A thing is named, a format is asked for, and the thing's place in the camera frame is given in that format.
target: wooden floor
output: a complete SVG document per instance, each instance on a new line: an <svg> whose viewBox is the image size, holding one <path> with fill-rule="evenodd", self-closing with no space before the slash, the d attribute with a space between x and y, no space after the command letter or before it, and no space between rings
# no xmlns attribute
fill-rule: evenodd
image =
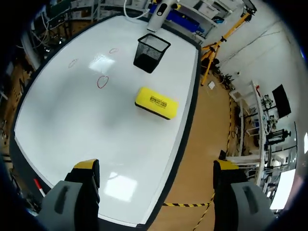
<svg viewBox="0 0 308 231"><path fill-rule="evenodd" d="M85 23L75 24L74 33ZM16 67L13 73L14 87L19 92L19 78L28 76ZM176 179L166 198L166 203L198 204L207 203L213 194L213 161L218 158L220 150L226 151L230 124L229 95L215 77L209 75L207 83L214 81L216 86L210 90L207 84L199 88L197 108L189 141L179 167ZM6 132L12 124L15 112L15 94L9 95L5 112L8 120ZM4 151L9 152L8 145ZM163 206L149 229L150 231L191 231L199 221L205 207L165 207ZM211 231L214 228L214 206L209 208L197 231Z"/></svg>

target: black monitor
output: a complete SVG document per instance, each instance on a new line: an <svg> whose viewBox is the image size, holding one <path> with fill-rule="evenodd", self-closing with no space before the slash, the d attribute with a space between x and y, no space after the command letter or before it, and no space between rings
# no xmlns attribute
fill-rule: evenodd
<svg viewBox="0 0 308 231"><path fill-rule="evenodd" d="M287 94L284 91L283 85L281 84L278 88L272 91L276 108L278 110L278 117L282 118L291 113L291 108Z"/></svg>

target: white cable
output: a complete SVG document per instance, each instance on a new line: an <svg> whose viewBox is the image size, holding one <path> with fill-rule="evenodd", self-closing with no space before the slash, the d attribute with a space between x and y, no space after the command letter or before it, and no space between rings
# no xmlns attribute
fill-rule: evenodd
<svg viewBox="0 0 308 231"><path fill-rule="evenodd" d="M48 27L47 27L46 24L45 24L45 20L44 20L43 13L42 13L40 16L42 16L42 21L43 21L43 24L44 24L45 29L48 30Z"/></svg>
<svg viewBox="0 0 308 231"><path fill-rule="evenodd" d="M123 10L124 10L124 15L126 16L126 18L128 19L138 19L138 18L141 18L141 17L144 17L149 11L150 9L147 9L143 14L137 16L137 17L129 17L126 13L126 3L127 3L127 0L125 0L124 2L124 6L123 6Z"/></svg>
<svg viewBox="0 0 308 231"><path fill-rule="evenodd" d="M43 45L45 45L46 46L46 44L44 43L44 39L45 39L45 37L47 36L47 33L48 33L48 30L46 30L46 32L45 32L45 35L44 35L44 37L43 37L43 39L42 40L40 40L39 39L39 37L32 31L32 34L34 35L34 37L36 37L37 38L37 40L38 41L40 41L40 44L39 45L37 45L36 47L39 47L41 44L43 44Z"/></svg>

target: yellow eraser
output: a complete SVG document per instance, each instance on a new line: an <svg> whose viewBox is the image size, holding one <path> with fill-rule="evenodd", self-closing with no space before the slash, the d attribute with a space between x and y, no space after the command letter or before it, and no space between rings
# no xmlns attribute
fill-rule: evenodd
<svg viewBox="0 0 308 231"><path fill-rule="evenodd" d="M135 105L165 119L174 118L179 107L178 102L145 87L140 89Z"/></svg>

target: red circle drawing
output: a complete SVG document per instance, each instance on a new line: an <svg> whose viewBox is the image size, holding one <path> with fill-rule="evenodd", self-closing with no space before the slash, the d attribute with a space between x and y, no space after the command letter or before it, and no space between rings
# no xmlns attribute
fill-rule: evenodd
<svg viewBox="0 0 308 231"><path fill-rule="evenodd" d="M119 51L118 48L112 48L112 49L109 51L109 54L116 53L116 52L118 52L118 51Z"/></svg>
<svg viewBox="0 0 308 231"><path fill-rule="evenodd" d="M99 84L101 78L103 78L102 81L105 82L102 86L100 86L100 84ZM101 77L99 77L98 80L97 80L97 87L99 89L102 89L104 86L106 86L106 84L108 83L108 80L109 80L108 76L101 76Z"/></svg>
<svg viewBox="0 0 308 231"><path fill-rule="evenodd" d="M68 68L71 68L72 66L74 66L77 63L78 59L73 59L71 61L71 63L68 65Z"/></svg>

